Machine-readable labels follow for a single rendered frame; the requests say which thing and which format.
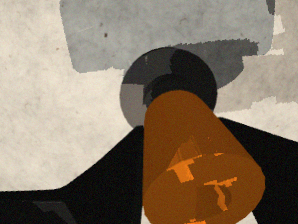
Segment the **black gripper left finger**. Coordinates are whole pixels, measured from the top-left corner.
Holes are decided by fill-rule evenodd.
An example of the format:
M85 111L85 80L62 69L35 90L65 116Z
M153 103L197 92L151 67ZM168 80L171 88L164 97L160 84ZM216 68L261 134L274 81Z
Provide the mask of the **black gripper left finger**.
M0 224L141 224L144 125L63 188L0 190Z

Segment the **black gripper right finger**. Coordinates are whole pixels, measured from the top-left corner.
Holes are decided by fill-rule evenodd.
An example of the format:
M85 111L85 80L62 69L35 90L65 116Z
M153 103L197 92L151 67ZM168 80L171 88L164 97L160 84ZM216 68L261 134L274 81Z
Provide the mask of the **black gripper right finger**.
M253 212L257 224L298 224L298 141L218 117L257 161L265 190Z

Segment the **orange knob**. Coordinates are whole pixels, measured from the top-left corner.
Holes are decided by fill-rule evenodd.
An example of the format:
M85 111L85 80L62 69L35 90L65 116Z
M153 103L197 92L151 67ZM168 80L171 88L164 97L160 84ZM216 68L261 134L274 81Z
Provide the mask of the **orange knob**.
M190 91L161 93L144 125L142 208L152 224L237 224L265 190L257 161Z

